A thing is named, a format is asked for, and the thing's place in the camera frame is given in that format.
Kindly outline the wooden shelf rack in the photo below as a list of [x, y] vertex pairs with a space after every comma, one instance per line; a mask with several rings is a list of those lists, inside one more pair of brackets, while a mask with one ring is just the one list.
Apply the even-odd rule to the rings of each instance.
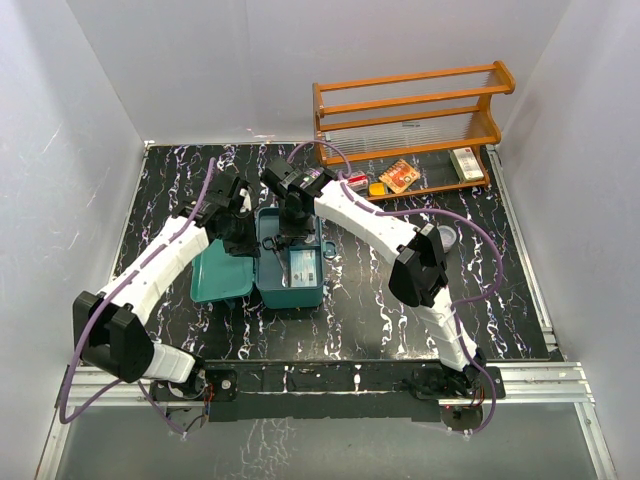
[[[482, 151], [502, 137], [491, 102], [516, 89], [500, 60], [372, 79], [316, 83], [312, 87], [315, 155], [327, 167], [350, 165], [370, 182], [400, 159], [421, 174], [404, 196], [488, 187]], [[450, 160], [453, 149], [470, 147], [482, 181], [461, 183]]]

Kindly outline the white blue card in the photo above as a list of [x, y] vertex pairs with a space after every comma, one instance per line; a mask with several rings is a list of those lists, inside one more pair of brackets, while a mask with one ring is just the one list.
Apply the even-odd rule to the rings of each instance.
[[291, 249], [289, 268], [289, 284], [292, 288], [313, 288], [318, 285], [319, 275], [314, 249]]

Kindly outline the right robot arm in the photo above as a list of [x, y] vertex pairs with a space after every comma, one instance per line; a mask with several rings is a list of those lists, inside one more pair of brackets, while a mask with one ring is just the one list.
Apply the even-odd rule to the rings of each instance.
[[279, 199], [287, 226], [320, 217], [373, 248], [392, 267], [389, 291], [423, 321], [435, 341], [447, 388], [466, 397], [480, 387], [486, 357], [456, 319], [435, 226], [418, 227], [384, 214], [325, 168], [301, 170], [278, 158], [266, 167], [261, 182]]

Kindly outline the white green medicine box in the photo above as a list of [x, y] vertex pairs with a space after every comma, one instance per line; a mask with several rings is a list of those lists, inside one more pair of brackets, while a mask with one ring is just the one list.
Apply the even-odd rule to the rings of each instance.
[[484, 179], [482, 167], [470, 147], [453, 149], [449, 155], [461, 183], [477, 182]]

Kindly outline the clear round container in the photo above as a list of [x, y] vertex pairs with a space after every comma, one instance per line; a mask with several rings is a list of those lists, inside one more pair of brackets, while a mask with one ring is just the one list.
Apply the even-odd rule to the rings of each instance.
[[437, 230], [440, 235], [443, 251], [445, 253], [450, 252], [458, 239], [456, 231], [452, 227], [447, 225], [438, 225]]

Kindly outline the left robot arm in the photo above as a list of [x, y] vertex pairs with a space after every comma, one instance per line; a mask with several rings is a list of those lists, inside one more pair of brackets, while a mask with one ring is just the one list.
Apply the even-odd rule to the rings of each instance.
[[211, 244], [235, 257], [256, 257], [259, 246], [250, 183], [219, 173], [203, 192], [174, 209], [146, 249], [97, 293], [84, 291], [72, 306], [75, 355], [117, 379], [171, 382], [194, 399], [207, 376], [195, 355], [154, 342], [145, 325], [166, 290]]

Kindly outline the orange snack packet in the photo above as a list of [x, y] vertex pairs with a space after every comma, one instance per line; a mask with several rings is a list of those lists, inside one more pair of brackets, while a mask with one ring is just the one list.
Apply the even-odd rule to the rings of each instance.
[[420, 172], [404, 159], [396, 161], [379, 176], [379, 180], [394, 194], [405, 192], [420, 178]]

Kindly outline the yellow tape measure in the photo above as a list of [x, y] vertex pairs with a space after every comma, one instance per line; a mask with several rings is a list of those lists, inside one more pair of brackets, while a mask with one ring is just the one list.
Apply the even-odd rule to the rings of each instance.
[[376, 182], [369, 185], [369, 195], [372, 197], [380, 197], [387, 194], [386, 185], [382, 182]]

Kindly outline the small black scissors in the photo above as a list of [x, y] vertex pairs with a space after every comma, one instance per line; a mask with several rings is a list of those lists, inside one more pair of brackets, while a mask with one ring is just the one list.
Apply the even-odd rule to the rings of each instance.
[[279, 235], [266, 236], [261, 240], [261, 245], [265, 250], [271, 251], [281, 268], [281, 284], [288, 286], [288, 270], [285, 259], [282, 256], [283, 243]]

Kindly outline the blue divided tray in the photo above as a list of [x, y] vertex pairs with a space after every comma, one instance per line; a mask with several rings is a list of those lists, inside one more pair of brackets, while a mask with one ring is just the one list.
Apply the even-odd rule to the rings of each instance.
[[322, 282], [320, 228], [313, 235], [288, 242], [280, 234], [277, 208], [260, 209], [256, 217], [260, 257], [255, 280], [261, 290], [314, 289]]

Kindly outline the red white medicine box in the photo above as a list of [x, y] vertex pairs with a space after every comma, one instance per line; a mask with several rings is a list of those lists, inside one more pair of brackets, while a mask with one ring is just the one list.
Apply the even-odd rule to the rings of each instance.
[[355, 172], [347, 179], [347, 185], [354, 191], [367, 190], [369, 178], [363, 172]]

